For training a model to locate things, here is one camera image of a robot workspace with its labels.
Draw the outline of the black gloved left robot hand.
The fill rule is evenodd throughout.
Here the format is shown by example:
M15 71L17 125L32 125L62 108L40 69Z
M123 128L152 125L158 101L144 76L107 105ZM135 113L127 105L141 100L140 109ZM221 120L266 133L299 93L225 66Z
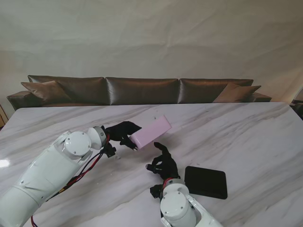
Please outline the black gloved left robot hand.
M119 141L120 145L125 145L132 150L137 150L137 146L129 137L141 129L140 126L130 121L123 121L117 125L108 127L105 132L113 141Z

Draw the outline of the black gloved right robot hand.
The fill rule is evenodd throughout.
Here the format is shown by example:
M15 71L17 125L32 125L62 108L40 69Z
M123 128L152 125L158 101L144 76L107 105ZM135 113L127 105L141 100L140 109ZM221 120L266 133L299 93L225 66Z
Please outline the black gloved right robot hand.
M161 151L161 155L155 157L151 164L147 164L146 169L154 174L159 174L164 181L169 178L180 179L177 164L167 147L158 142L154 142L154 146Z

